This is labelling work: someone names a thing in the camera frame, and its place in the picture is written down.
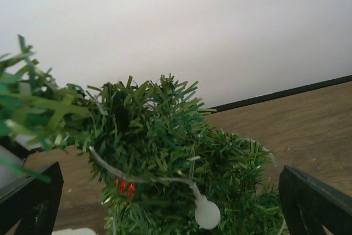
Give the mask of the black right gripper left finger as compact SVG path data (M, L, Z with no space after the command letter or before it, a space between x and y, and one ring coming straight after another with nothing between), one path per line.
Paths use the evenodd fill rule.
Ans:
M1 188L1 234L16 227L14 234L50 235L62 196L63 175L59 162L37 170L51 181L21 177Z

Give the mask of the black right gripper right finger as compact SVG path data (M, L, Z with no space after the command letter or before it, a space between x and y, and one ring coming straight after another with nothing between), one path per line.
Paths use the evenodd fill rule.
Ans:
M290 234L351 234L350 196L290 166L284 166L278 189Z

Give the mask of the red gift box ornament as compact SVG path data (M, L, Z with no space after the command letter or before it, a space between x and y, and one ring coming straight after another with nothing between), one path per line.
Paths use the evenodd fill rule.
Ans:
M116 178L114 183L116 190L118 191L118 199L123 200L125 205L130 205L131 199L135 196L135 185L133 183L127 183L125 180L119 178Z

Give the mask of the white ball string lights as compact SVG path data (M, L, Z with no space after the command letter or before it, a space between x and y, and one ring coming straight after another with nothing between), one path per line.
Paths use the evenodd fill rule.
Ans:
M254 139L243 138L242 140L247 141L252 145L259 145L259 149L264 151L266 153L266 155L270 156L270 158L271 158L272 162L274 163L275 167L277 168L278 172L281 172L281 169L279 168L275 157L267 148L265 148L262 144L258 143ZM109 172L113 176L119 178L120 180L132 181L134 183L147 183L148 181L152 182L152 180L153 180L152 178L151 179L142 179L142 178L130 176L130 175L125 174L121 170L112 167L101 156L99 156L99 154L96 152L95 148L92 146L88 147L88 151L99 166L101 166L107 172ZM186 178L177 178L177 177L176 178L170 178L170 177L165 178L164 177L164 178L158 178L158 179L156 179L156 181L160 182L160 183L164 181L166 183L176 182L176 183L187 184L195 196L196 208L195 208L194 216L195 216L196 223L198 224L198 226L201 229L211 230L211 229L214 229L215 227L217 227L217 225L219 225L219 223L221 221L220 209L214 202L209 201L205 195L201 194L201 192L198 189L198 186L193 181L192 177L194 176L194 166L195 166L195 159L196 158L194 158L193 160L192 159L191 159L192 164L189 169L189 176L187 179ZM117 223L117 216L115 216L115 215L113 216L112 223L113 223L112 224L112 226L113 226L112 234L117 234L117 224L118 224ZM281 228L279 229L277 234L282 234L282 232L285 228L287 228L287 225L286 225L285 220L283 220Z

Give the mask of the small green christmas tree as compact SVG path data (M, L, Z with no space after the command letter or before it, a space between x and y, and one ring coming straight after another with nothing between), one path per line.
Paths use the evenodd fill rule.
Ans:
M270 156L243 137L213 127L209 110L196 98L196 84L172 75L137 84L105 83L92 87L59 87L42 71L30 45L19 36L20 53L1 55L1 138L11 144L20 135L40 150L87 155L92 177L104 184L108 206L106 230L117 234L277 234L284 220L278 190L262 179ZM109 165L127 175L153 179L133 183L130 205L118 199L117 178L99 166L92 146ZM185 183L158 178L188 178L220 209L211 230L195 221L195 196Z

